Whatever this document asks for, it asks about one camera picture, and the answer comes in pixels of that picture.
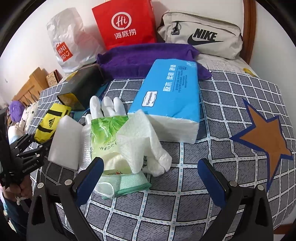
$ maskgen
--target nike logo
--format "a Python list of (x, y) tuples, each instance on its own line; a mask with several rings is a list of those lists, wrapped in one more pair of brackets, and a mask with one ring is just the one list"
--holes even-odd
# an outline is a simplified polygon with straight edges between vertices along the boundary
[(209, 44), (209, 43), (218, 43), (218, 42), (223, 42), (223, 41), (217, 41), (215, 40), (216, 36), (218, 33), (214, 33), (205, 29), (200, 29), (197, 28), (195, 33), (189, 36), (187, 39), (187, 43), (190, 45), (201, 45), (201, 44)]
[(189, 36), (188, 40), (187, 40), (187, 43), (190, 44), (190, 45), (193, 45), (193, 46), (196, 46), (196, 45), (201, 45), (201, 44), (209, 44), (209, 43), (218, 43), (218, 42), (223, 42), (223, 41), (217, 41), (217, 40), (214, 40), (214, 39), (210, 39), (210, 40), (199, 40), (199, 41), (196, 41), (192, 38), (193, 34), (191, 36)]

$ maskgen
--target zipper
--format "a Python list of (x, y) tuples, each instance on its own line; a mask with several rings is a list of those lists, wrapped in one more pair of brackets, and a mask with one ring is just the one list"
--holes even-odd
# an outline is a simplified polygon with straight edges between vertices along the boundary
[(176, 26), (172, 28), (171, 35), (179, 35), (180, 30), (178, 29), (179, 21), (174, 21), (172, 23), (176, 23)]
[[(224, 21), (224, 20), (219, 20), (219, 19), (215, 19), (215, 18), (207, 18), (207, 17), (204, 17), (204, 16), (196, 15), (196, 14), (191, 13), (191, 12), (186, 12), (186, 11), (184, 11), (184, 12), (176, 12), (176, 11), (172, 11), (172, 10), (169, 10), (169, 11), (165, 12), (165, 13), (163, 14), (163, 16), (164, 16), (165, 14), (168, 14), (168, 13), (183, 13), (183, 14), (185, 14), (185, 15), (192, 15), (192, 16), (197, 16), (197, 17), (204, 18), (204, 19), (210, 19), (210, 20), (215, 20), (215, 21), (218, 21), (218, 22), (227, 23), (227, 24), (230, 24), (230, 25), (233, 25), (233, 26), (238, 27), (239, 32), (240, 32), (240, 35), (241, 35), (241, 33), (242, 33), (242, 32), (241, 32), (241, 29), (240, 29), (239, 26), (237, 26), (237, 25), (234, 24), (234, 23), (230, 23), (230, 22), (227, 22), (227, 21)], [(172, 21), (172, 23), (176, 23), (176, 26), (175, 26), (175, 27), (177, 27), (177, 28), (178, 28), (178, 23), (182, 23), (182, 22), (196, 23), (196, 22), (191, 22), (191, 21)], [(229, 31), (229, 30), (227, 30), (227, 29), (224, 29), (224, 28), (218, 28), (218, 29), (226, 30), (226, 31), (232, 33), (231, 31)]]

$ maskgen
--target beige bag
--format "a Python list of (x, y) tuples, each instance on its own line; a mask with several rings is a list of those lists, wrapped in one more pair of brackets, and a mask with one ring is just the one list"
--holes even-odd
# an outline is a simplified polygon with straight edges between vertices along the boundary
[(190, 12), (165, 12), (157, 30), (166, 43), (190, 44), (205, 54), (234, 59), (242, 49), (237, 25)]

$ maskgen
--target wooden furniture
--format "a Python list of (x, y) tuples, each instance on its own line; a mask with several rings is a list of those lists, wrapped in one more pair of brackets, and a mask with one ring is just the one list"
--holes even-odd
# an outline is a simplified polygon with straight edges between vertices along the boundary
[(255, 34), (256, 34), (256, 2), (255, 0), (243, 0), (244, 2), (244, 30), (243, 45), (240, 57), (247, 63), (250, 63)]
[(48, 87), (46, 74), (38, 67), (12, 100), (19, 100), (24, 106), (28, 106), (38, 101), (40, 92)]

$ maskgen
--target adidas logo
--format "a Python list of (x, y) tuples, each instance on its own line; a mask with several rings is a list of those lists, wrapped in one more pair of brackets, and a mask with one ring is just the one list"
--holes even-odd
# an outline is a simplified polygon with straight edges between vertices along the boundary
[(51, 128), (51, 127), (52, 127), (52, 125), (54, 124), (54, 120), (55, 120), (55, 118), (53, 118), (53, 119), (49, 120), (49, 128)]
[(197, 28), (195, 33), (189, 36), (187, 43), (193, 46), (201, 45), (201, 44), (208, 44), (208, 43), (215, 43), (215, 42), (222, 42), (215, 40), (218, 33), (214, 33), (208, 30), (199, 29)]

